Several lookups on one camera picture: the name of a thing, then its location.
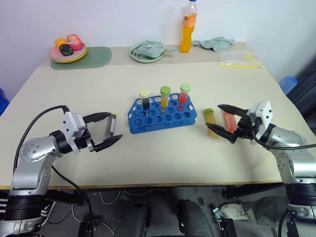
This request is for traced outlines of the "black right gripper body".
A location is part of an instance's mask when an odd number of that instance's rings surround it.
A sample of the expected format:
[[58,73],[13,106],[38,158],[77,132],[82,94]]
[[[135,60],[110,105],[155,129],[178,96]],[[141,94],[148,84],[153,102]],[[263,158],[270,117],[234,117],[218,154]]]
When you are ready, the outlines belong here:
[[261,120],[259,118],[251,121],[249,115],[243,114],[237,123],[237,137],[241,139],[253,140],[253,137],[259,130],[260,125]]

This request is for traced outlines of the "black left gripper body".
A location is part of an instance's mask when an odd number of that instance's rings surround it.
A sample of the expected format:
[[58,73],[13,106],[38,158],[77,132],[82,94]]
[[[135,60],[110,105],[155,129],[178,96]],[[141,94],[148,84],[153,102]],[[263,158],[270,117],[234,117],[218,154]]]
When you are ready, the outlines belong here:
[[87,126],[84,129],[83,134],[75,138],[74,142],[79,150],[88,148],[90,152],[97,152],[97,146],[93,141]]

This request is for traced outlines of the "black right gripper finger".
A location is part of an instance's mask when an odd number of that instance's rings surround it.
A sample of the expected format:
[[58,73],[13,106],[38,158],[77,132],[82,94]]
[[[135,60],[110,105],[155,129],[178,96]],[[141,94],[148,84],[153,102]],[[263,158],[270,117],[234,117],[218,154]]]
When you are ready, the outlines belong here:
[[215,134],[227,139],[231,144],[234,144],[238,138],[237,130],[233,133],[226,131],[223,127],[213,124],[213,123],[205,123],[206,126],[212,130]]
[[227,105],[227,104],[220,104],[217,107],[228,114],[237,115],[239,117],[243,117],[247,115],[247,112],[248,112],[248,110],[244,110],[239,107]]

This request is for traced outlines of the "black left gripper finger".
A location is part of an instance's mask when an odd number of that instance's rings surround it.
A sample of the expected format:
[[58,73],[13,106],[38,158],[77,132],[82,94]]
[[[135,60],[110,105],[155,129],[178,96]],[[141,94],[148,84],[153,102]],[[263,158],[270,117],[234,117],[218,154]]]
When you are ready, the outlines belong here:
[[95,145],[94,151],[99,152],[102,151],[110,146],[112,146],[114,143],[116,143],[123,135],[116,135],[112,136],[110,138],[105,139],[102,143]]
[[111,113],[109,112],[93,113],[93,114],[84,116],[83,121],[84,123],[99,122],[106,119],[110,115]]

